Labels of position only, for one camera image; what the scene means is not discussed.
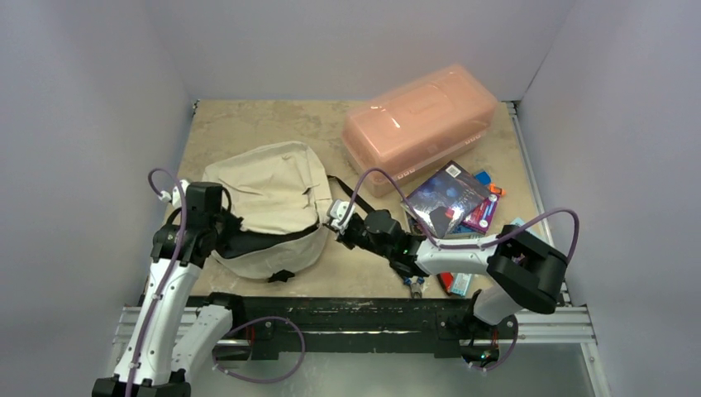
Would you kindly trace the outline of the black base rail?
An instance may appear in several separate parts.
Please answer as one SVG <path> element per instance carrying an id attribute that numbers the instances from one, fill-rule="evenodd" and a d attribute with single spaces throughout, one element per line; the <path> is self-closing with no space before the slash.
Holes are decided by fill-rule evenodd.
<path id="1" fill-rule="evenodd" d="M 186 312 L 209 303 L 233 307 L 221 346 L 251 345 L 255 360 L 306 351 L 493 361 L 517 336 L 514 316 L 484 325 L 472 317 L 468 299 L 228 298 L 215 293 L 189 298 Z"/>

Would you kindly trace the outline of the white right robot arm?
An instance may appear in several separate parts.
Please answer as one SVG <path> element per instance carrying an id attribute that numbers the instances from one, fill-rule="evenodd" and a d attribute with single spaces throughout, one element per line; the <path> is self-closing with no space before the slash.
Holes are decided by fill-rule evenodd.
<path id="1" fill-rule="evenodd" d="M 365 218 L 350 216 L 336 239 L 350 249 L 383 257 L 406 278 L 440 273 L 490 277 L 492 286 L 472 298 L 472 309 L 464 315 L 466 330 L 476 337 L 522 309 L 554 313 L 570 262 L 525 226 L 507 225 L 498 234 L 477 239 L 431 241 L 404 231 L 386 210 Z"/>

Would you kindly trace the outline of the light blue treehouse book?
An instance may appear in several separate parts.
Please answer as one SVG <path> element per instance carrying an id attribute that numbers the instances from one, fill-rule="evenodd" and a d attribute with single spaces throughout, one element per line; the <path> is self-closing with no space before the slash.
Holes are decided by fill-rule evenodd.
<path id="1" fill-rule="evenodd" d="M 514 218 L 509 224 L 512 226 L 515 226 L 515 227 L 521 227 L 525 223 L 526 223 L 526 221 L 524 221 L 521 218 Z M 527 228 L 527 231 L 530 232 L 532 235 L 534 235 L 538 238 L 541 238 L 541 234 L 538 232 L 536 226 L 530 226 L 529 228 Z"/>

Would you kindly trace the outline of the translucent pink plastic box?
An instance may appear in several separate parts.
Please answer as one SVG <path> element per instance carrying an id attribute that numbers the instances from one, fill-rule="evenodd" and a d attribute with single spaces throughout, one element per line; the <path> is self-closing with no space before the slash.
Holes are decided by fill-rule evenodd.
<path id="1" fill-rule="evenodd" d="M 475 146 L 497 107 L 464 66 L 451 65 L 351 108 L 341 140 L 357 173 L 378 167 L 405 184 Z"/>

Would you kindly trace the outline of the teal pencil pack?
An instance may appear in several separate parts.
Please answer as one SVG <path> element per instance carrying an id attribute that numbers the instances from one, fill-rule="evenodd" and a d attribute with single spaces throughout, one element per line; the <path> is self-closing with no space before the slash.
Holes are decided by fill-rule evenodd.
<path id="1" fill-rule="evenodd" d="M 449 292 L 453 295 L 466 297 L 468 295 L 470 284 L 473 279 L 472 274 L 455 273 L 451 281 Z"/>

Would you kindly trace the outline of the blue handled pliers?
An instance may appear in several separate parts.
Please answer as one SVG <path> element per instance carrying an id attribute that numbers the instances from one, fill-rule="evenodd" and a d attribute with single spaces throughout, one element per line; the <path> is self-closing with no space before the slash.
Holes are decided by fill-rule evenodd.
<path id="1" fill-rule="evenodd" d="M 403 284 L 408 287 L 411 299 L 421 299 L 423 297 L 424 277 L 403 277 Z"/>

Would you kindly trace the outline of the orange blue small item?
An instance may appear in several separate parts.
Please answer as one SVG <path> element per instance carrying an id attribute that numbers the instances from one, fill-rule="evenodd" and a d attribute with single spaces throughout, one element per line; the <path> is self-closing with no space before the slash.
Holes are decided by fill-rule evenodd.
<path id="1" fill-rule="evenodd" d="M 496 194 L 500 197 L 503 197 L 506 194 L 506 191 L 500 187 L 498 187 L 493 181 L 489 173 L 487 173 L 485 170 L 481 170 L 477 172 L 474 177 L 484 186 L 487 187 L 489 192 L 491 194 Z"/>

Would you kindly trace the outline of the beige canvas backpack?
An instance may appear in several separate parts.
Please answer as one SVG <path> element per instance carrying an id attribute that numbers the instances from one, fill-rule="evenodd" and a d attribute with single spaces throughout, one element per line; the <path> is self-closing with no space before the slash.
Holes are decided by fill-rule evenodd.
<path id="1" fill-rule="evenodd" d="M 269 282 L 295 276 L 320 258 L 334 202 L 330 183 L 353 193 L 301 141 L 216 161 L 205 167 L 203 180 L 221 184 L 231 198 L 215 261 L 240 277 Z"/>

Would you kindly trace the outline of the dark blue shiny book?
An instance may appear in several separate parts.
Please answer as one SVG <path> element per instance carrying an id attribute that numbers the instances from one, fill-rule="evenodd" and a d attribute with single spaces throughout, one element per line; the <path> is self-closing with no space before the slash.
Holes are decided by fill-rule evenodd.
<path id="1" fill-rule="evenodd" d="M 408 196 L 400 205 L 416 221 L 423 221 L 435 238 L 445 238 L 489 198 L 488 188 L 451 160 Z"/>

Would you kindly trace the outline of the purple comic book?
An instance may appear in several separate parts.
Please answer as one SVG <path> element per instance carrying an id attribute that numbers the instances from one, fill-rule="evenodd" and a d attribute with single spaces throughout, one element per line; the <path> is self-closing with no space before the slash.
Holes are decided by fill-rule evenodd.
<path id="1" fill-rule="evenodd" d="M 477 208 L 465 217 L 462 224 L 470 230 L 484 235 L 491 227 L 500 196 L 490 194 Z"/>

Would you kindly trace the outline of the red handled cutter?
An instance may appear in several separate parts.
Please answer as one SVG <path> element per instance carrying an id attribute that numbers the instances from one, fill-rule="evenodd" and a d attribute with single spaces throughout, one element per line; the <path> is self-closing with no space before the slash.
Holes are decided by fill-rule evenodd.
<path id="1" fill-rule="evenodd" d="M 452 273 L 440 273 L 436 277 L 439 281 L 439 285 L 441 286 L 441 289 L 447 295 L 452 295 L 451 286 L 452 286 L 452 283 L 454 281 L 453 274 Z"/>

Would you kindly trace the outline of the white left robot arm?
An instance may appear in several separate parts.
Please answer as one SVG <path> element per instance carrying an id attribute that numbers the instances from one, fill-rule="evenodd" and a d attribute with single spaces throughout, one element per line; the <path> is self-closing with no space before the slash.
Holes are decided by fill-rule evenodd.
<path id="1" fill-rule="evenodd" d="M 225 304 L 204 309 L 177 341 L 186 303 L 206 259 L 220 243 L 231 195 L 219 183 L 193 182 L 173 194 L 176 209 L 155 233 L 150 277 L 131 339 L 113 375 L 95 381 L 94 396 L 189 396 L 192 369 L 203 361 L 217 337 L 239 337 L 246 316 Z"/>

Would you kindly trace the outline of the aluminium frame rail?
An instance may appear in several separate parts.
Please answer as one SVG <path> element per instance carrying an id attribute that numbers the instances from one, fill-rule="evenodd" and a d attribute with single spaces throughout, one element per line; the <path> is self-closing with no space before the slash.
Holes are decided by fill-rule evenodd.
<path id="1" fill-rule="evenodd" d="M 531 190 L 532 202 L 538 214 L 544 213 L 545 208 L 519 124 L 517 105 L 513 102 L 506 102 L 505 106 L 517 138 L 522 163 Z M 561 286 L 560 293 L 563 295 L 565 305 L 557 308 L 553 314 L 543 315 L 521 311 L 517 315 L 520 323 L 519 338 L 528 343 L 595 344 L 597 340 L 588 309 L 585 306 L 575 307 L 571 303 L 567 284 Z"/>

